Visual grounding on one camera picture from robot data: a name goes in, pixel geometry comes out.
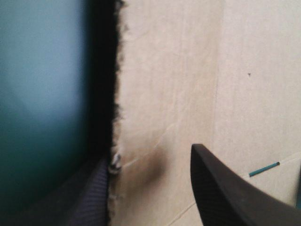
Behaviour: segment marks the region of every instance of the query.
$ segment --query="cardboard box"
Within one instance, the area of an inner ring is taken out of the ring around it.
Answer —
[[[113,226],[201,225],[190,147],[295,204],[301,163],[301,4],[127,0],[119,12]],[[249,173],[280,162],[250,178]]]

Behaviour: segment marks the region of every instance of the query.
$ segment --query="crease in cardboard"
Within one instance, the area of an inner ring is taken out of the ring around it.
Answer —
[[[178,221],[179,219],[181,219],[182,216],[184,216],[184,214],[190,210],[194,205],[196,205],[196,202],[193,202],[192,204],[190,204],[188,207],[184,208],[183,211],[181,211],[170,223],[168,223],[166,226],[171,226],[173,225],[176,221]]]
[[[131,166],[133,163],[135,163],[136,161],[144,158],[145,156],[149,155],[150,153],[153,152],[153,150],[155,150],[157,148],[157,146],[161,143],[163,137],[165,136],[165,134],[175,125],[175,123],[171,123],[166,129],[165,131],[160,135],[158,141],[155,143],[155,145],[152,147],[152,149],[148,152],[146,152],[145,154],[143,154],[142,156],[138,157],[138,158],[134,158],[133,160],[125,163],[122,167],[125,168],[125,167],[129,167]]]

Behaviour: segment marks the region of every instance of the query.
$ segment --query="teal surface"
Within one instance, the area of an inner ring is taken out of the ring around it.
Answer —
[[[0,0],[0,217],[45,196],[85,158],[82,2]]]

